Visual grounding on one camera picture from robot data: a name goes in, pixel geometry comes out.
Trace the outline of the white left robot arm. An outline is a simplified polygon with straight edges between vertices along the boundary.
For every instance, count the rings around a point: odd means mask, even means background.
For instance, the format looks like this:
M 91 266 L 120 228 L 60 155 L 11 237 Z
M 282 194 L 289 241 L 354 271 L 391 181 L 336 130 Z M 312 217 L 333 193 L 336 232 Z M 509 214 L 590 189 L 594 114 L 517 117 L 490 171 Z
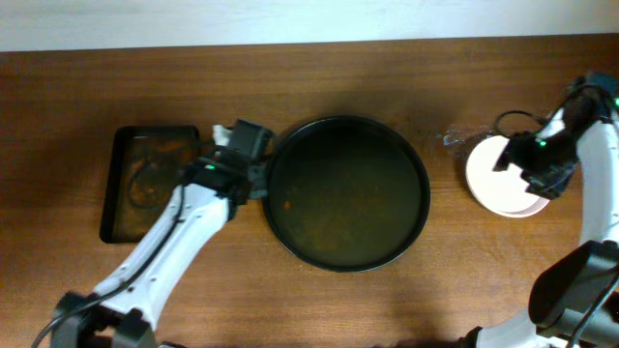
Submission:
M 155 224 L 88 296 L 67 293 L 32 344 L 156 347 L 159 318 L 197 253 L 239 206 L 265 196 L 265 140 L 217 144 L 185 171 Z

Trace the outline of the pale grey plate bottom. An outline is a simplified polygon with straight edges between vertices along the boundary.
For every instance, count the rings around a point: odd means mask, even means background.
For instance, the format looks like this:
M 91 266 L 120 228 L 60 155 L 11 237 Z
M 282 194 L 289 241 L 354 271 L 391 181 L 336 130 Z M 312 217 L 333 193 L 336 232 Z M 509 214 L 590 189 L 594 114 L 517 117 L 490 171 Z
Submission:
M 514 211 L 528 207 L 539 199 L 546 199 L 526 191 L 528 184 L 520 177 L 522 169 L 518 166 L 509 164 L 505 171 L 493 170 L 508 142 L 506 137 L 499 135 L 481 141 L 465 164 L 467 185 L 486 209 L 496 207 Z

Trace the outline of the cream plate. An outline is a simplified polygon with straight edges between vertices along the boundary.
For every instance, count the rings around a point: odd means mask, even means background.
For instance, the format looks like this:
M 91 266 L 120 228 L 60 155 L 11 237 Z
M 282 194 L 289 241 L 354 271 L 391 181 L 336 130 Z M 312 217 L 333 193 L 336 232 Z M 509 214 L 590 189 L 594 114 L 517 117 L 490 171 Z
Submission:
M 487 207 L 487 209 L 499 216 L 506 218 L 528 218 L 540 212 L 543 208 L 547 206 L 548 203 L 549 201 L 546 199 L 539 199 L 533 202 L 528 207 L 517 209 L 514 211 L 501 210 L 497 209 L 496 207 Z

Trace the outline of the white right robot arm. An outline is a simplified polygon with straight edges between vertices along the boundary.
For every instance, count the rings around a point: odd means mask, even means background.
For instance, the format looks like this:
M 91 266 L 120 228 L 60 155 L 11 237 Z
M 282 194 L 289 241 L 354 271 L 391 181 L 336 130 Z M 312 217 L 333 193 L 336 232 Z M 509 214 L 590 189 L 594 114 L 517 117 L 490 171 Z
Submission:
M 486 209 L 531 217 L 582 171 L 582 229 L 575 250 L 541 273 L 528 307 L 460 347 L 615 347 L 618 344 L 618 81 L 578 77 L 539 128 L 476 145 L 465 178 Z

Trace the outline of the black round tray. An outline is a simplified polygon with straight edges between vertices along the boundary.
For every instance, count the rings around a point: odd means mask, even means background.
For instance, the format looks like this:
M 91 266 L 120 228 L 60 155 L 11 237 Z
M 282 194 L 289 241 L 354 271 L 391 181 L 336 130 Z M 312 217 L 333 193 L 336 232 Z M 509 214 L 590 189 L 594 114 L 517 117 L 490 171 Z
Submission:
M 267 169 L 264 217 L 281 244 L 323 270 L 358 273 L 403 255 L 431 206 L 426 168 L 408 140 L 370 118 L 301 124 Z

